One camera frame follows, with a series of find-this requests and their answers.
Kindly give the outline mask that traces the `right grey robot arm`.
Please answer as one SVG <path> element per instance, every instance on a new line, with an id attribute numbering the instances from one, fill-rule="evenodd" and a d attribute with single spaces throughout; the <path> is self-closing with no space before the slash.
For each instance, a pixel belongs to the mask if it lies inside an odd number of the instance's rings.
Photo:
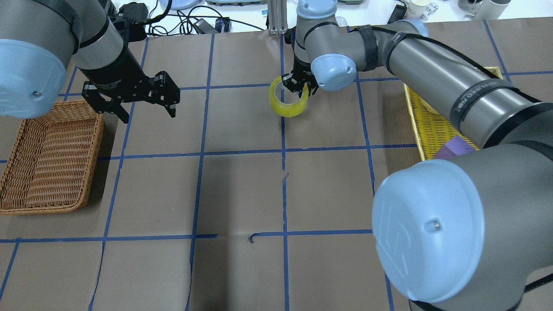
<path id="1" fill-rule="evenodd" d="M 199 164 L 185 310 L 406 311 L 369 232 L 373 191 L 459 132 L 384 70 L 279 118 L 261 83 L 292 50 L 261 32 L 151 39 L 149 64 L 162 52 L 196 79 L 165 149 Z"/>

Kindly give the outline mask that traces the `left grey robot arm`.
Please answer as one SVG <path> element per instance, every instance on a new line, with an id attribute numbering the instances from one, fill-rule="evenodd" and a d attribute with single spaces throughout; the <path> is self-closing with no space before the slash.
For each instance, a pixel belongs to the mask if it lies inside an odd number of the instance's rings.
<path id="1" fill-rule="evenodd" d="M 71 61 L 87 78 L 82 96 L 97 114 L 127 123 L 122 104 L 145 101 L 176 116 L 176 83 L 165 71 L 148 77 L 128 47 L 133 26 L 152 20 L 108 16 L 96 0 L 3 0 L 0 8 L 2 116 L 46 115 Z"/>

